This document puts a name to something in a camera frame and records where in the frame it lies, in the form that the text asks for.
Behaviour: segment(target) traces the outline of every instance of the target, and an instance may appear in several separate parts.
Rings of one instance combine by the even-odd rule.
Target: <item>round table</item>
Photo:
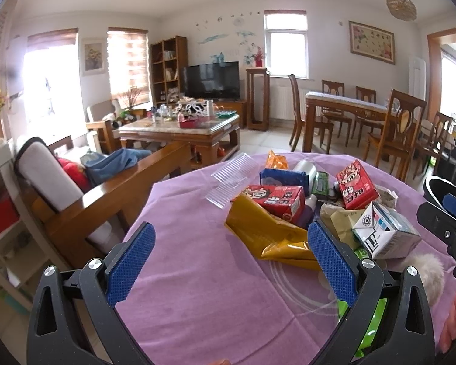
[[[332,181],[354,161],[348,155],[285,156],[289,168],[308,159]],[[254,159],[263,169],[266,155]],[[424,198],[387,173],[363,165],[375,184],[399,196],[397,210],[423,238],[414,251],[434,253],[443,262],[444,294],[432,308],[437,342],[456,292],[455,262],[445,245],[417,223]],[[322,272],[256,260],[224,226],[229,207],[222,210],[205,199],[217,183],[210,175],[219,167],[154,185],[127,239],[148,221],[156,229],[156,246],[117,311],[156,365],[207,365],[221,358],[243,365],[307,365],[337,324],[334,294]],[[389,261],[389,269],[395,264]]]

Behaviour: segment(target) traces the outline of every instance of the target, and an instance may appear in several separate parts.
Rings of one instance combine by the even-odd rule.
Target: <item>picture frame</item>
[[[83,38],[80,48],[81,76],[105,74],[106,38]]]
[[[395,65],[394,33],[363,23],[350,23],[350,52]]]

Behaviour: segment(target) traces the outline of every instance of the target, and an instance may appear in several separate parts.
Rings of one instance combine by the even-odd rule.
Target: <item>orange plastic package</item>
[[[307,244],[307,231],[271,215],[247,195],[236,197],[225,226],[257,259],[321,270]]]
[[[267,162],[265,163],[265,168],[287,170],[289,165],[287,164],[287,158],[285,156],[276,155],[274,151],[270,150],[267,156]]]

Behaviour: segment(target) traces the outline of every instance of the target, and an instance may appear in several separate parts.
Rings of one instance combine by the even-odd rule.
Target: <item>tv screen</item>
[[[240,99],[238,62],[193,65],[183,70],[184,93],[196,99]]]

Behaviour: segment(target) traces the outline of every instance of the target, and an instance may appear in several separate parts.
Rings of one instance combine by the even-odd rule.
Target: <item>ceiling light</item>
[[[417,8],[411,0],[387,0],[387,7],[397,19],[406,22],[417,19]]]

